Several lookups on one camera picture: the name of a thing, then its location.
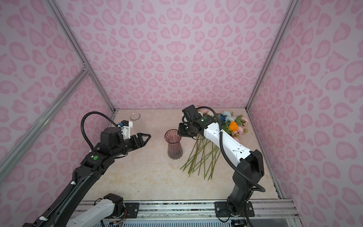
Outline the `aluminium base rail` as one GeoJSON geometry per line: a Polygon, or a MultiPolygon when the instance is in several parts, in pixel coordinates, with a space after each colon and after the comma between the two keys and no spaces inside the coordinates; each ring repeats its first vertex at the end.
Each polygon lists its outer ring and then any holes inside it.
{"type": "Polygon", "coordinates": [[[287,199],[251,199],[247,213],[233,215],[225,200],[125,201],[126,218],[106,218],[96,227],[300,227],[287,199]]]}

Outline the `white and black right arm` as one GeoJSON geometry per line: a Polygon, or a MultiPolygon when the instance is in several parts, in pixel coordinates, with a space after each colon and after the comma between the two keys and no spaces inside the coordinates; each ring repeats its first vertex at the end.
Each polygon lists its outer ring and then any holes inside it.
{"type": "Polygon", "coordinates": [[[264,176],[263,155],[259,150],[251,150],[225,132],[218,122],[210,117],[201,117],[190,123],[180,123],[178,134],[182,137],[204,136],[220,148],[223,158],[234,170],[234,188],[227,198],[227,210],[239,216],[247,210],[247,204],[254,192],[266,192],[259,184],[264,176]]]}

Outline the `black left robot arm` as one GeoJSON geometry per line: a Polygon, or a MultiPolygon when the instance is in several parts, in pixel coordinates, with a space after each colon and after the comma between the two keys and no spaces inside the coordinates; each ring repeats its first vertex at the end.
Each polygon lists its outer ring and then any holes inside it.
{"type": "Polygon", "coordinates": [[[109,127],[100,134],[100,142],[73,170],[72,180],[52,205],[33,223],[24,227],[65,227],[91,187],[114,163],[115,158],[146,146],[150,134],[137,133],[124,139],[120,128],[109,127]]]}

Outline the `pile of green flower stems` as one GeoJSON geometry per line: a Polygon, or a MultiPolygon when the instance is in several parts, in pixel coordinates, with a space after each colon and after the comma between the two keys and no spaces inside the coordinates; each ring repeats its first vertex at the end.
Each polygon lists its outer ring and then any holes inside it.
{"type": "Polygon", "coordinates": [[[193,149],[180,170],[187,172],[188,176],[196,174],[209,181],[213,179],[216,163],[222,156],[221,150],[203,136],[197,136],[194,140],[193,149]]]}

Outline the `tall clear ribbed glass vase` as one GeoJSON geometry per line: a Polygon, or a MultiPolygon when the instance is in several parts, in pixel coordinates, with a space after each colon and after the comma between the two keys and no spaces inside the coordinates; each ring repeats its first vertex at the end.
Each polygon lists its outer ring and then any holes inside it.
{"type": "Polygon", "coordinates": [[[137,121],[141,118],[141,114],[139,113],[132,113],[130,116],[131,121],[137,121]]]}

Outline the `orange flower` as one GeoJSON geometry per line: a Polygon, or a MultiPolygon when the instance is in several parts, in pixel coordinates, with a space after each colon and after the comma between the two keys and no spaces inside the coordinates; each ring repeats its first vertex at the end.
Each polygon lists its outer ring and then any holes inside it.
{"type": "Polygon", "coordinates": [[[230,122],[229,130],[231,132],[237,132],[239,130],[239,126],[237,125],[236,122],[230,122]]]}

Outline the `aluminium diagonal frame bar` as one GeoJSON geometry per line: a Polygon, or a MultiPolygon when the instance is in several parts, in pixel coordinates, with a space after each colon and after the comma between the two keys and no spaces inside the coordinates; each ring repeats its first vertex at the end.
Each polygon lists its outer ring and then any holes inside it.
{"type": "Polygon", "coordinates": [[[10,153],[1,162],[1,182],[10,174],[13,168],[23,158],[29,147],[35,142],[40,134],[45,130],[53,118],[58,114],[61,108],[78,89],[83,80],[88,76],[89,67],[85,67],[72,80],[67,88],[55,99],[50,107],[40,116],[40,118],[32,125],[30,130],[19,140],[12,148],[10,153]]]}

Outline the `light blue flower spray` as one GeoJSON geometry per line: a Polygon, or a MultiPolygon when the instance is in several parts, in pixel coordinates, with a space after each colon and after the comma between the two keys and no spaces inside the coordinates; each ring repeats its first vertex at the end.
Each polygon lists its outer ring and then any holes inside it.
{"type": "Polygon", "coordinates": [[[235,121],[235,119],[232,117],[232,113],[228,111],[224,111],[221,114],[220,119],[223,123],[231,123],[235,121]]]}

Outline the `pink ribbed glass vase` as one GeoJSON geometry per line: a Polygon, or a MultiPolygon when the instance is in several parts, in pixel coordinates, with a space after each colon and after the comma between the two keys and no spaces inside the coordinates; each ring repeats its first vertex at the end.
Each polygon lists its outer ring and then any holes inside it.
{"type": "Polygon", "coordinates": [[[164,135],[164,139],[168,143],[168,157],[173,160],[180,159],[183,155],[183,149],[180,143],[182,137],[178,134],[178,130],[168,130],[164,135]]]}

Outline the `aluminium frame post right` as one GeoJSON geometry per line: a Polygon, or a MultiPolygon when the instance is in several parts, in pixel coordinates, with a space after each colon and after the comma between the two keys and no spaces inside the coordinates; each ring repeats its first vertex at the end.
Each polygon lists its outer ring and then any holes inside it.
{"type": "Polygon", "coordinates": [[[278,28],[276,35],[273,39],[273,42],[271,44],[271,47],[268,50],[268,54],[266,56],[266,59],[264,61],[264,64],[262,66],[262,69],[257,77],[256,84],[252,90],[251,96],[247,102],[246,106],[246,112],[249,112],[251,110],[251,106],[254,102],[255,97],[257,96],[257,92],[263,82],[264,77],[266,76],[267,70],[269,69],[276,52],[278,51],[278,48],[288,30],[289,25],[291,24],[294,15],[296,14],[296,11],[299,8],[301,1],[293,0],[289,2],[289,5],[286,9],[286,12],[282,18],[282,22],[280,24],[280,27],[278,28]]]}

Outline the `pink peony flower spray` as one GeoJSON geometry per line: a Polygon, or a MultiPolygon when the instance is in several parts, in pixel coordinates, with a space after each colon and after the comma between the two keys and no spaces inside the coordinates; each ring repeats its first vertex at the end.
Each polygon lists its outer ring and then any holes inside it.
{"type": "Polygon", "coordinates": [[[248,129],[246,128],[248,125],[248,119],[243,115],[239,115],[235,117],[235,122],[239,126],[239,130],[237,132],[232,132],[232,137],[237,142],[240,142],[241,136],[248,132],[248,129]]]}

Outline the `aluminium frame corner post left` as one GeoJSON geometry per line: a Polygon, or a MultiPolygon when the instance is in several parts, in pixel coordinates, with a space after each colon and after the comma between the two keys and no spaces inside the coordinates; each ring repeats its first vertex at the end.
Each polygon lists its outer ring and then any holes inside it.
{"type": "Polygon", "coordinates": [[[95,87],[97,88],[98,92],[100,93],[101,97],[105,101],[106,105],[110,109],[111,113],[115,113],[116,108],[112,104],[109,96],[107,95],[105,89],[101,85],[100,80],[97,78],[94,69],[92,68],[90,61],[87,59],[85,52],[83,51],[79,41],[77,40],[76,36],[74,35],[72,29],[70,28],[66,17],[62,13],[59,5],[56,1],[53,0],[45,0],[45,4],[48,6],[50,12],[53,14],[55,20],[57,21],[58,25],[62,29],[64,35],[68,39],[71,47],[75,51],[76,55],[80,59],[81,63],[84,65],[84,68],[89,71],[89,76],[91,77],[95,87]]]}

